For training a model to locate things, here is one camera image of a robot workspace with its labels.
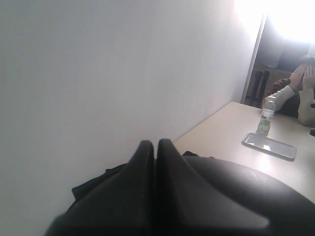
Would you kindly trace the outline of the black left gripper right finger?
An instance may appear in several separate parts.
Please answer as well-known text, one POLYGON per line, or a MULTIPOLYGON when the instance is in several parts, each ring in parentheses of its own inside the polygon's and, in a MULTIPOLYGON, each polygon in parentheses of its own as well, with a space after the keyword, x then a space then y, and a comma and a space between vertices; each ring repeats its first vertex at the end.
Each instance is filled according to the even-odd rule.
POLYGON ((202 178, 169 139, 157 150, 157 187, 168 236, 265 236, 268 220, 202 178))

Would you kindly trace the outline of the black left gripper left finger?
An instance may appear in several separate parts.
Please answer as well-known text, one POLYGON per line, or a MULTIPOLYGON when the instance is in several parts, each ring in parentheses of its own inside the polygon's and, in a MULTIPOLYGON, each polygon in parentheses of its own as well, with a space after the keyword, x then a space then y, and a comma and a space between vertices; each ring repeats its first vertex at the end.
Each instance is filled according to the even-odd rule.
POLYGON ((67 212, 47 236, 148 236, 151 233, 154 147, 141 141, 129 162, 67 212))

